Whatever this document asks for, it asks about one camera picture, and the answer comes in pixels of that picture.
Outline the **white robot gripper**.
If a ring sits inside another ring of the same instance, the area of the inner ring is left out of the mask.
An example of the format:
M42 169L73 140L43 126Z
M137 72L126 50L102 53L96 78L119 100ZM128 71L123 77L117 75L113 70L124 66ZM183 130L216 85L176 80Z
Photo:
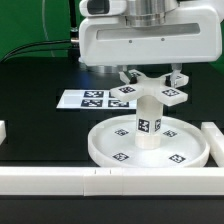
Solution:
M181 63L220 57L222 21L221 3L127 3L121 15L84 17L81 59L88 66L172 64L166 85L175 86ZM124 74L126 84L137 83L127 66Z

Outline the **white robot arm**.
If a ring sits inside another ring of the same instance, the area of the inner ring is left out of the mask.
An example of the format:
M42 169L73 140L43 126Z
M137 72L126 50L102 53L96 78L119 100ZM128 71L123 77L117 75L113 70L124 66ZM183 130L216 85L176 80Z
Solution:
M82 0L88 66L212 62L222 54L224 0Z

